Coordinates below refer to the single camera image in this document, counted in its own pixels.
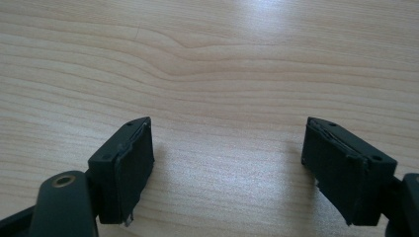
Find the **wooden table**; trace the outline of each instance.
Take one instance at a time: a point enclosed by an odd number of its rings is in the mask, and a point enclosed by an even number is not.
[[[101,236],[383,236],[299,158],[312,116],[419,172],[419,2],[1,0],[0,218],[145,116],[154,171]]]

